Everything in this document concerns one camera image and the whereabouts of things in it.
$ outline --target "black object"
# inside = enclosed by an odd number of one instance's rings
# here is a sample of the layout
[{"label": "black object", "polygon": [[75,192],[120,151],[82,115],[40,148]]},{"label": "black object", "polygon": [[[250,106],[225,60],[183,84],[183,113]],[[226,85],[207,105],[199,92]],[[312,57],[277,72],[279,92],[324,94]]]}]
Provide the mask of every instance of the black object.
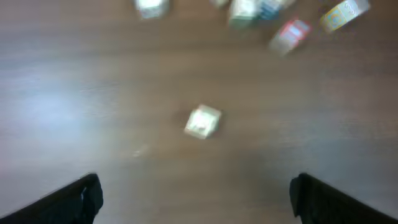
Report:
[{"label": "black object", "polygon": [[303,224],[398,224],[395,220],[308,174],[290,183],[294,215]]},{"label": "black object", "polygon": [[103,205],[97,174],[87,174],[37,202],[0,219],[0,224],[92,224]]}]

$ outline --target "wood grain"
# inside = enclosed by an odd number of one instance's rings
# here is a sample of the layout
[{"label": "wood grain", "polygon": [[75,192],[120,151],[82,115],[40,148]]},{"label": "wood grain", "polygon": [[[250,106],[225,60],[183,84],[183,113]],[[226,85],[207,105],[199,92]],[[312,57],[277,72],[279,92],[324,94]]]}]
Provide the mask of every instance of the wood grain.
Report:
[{"label": "wood grain", "polygon": [[[1,0],[0,214],[95,171],[97,224],[298,223],[309,172],[398,218],[397,3],[328,35],[334,2],[236,31],[208,1],[142,21],[128,0]],[[295,16],[313,32],[280,58]],[[202,103],[223,112],[205,141],[183,133]]]}]

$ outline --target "brown wooden surface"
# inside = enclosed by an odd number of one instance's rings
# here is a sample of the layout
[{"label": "brown wooden surface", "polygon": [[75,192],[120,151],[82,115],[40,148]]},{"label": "brown wooden surface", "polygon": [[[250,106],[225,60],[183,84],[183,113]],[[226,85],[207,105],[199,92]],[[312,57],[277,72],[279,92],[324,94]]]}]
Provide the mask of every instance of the brown wooden surface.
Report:
[{"label": "brown wooden surface", "polygon": [[[0,214],[95,171],[102,223],[297,223],[288,188],[309,172],[398,218],[398,14],[371,1],[332,35],[324,4],[226,27],[208,1],[140,21],[128,0],[0,0]],[[310,21],[287,58],[267,42]],[[183,133],[204,103],[220,130]]]}]

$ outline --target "wooden table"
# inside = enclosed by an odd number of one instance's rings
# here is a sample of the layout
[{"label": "wooden table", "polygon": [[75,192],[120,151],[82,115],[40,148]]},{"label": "wooden table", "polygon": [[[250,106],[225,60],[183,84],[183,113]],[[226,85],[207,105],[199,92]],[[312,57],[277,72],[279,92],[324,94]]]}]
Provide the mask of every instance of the wooden table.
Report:
[{"label": "wooden table", "polygon": [[[0,1],[0,213],[95,171],[95,223],[299,223],[289,181],[309,172],[398,218],[395,0],[328,35],[301,0],[256,29],[208,1],[140,21],[128,0]],[[267,43],[314,26],[286,58]],[[201,141],[190,111],[223,112]]]}]

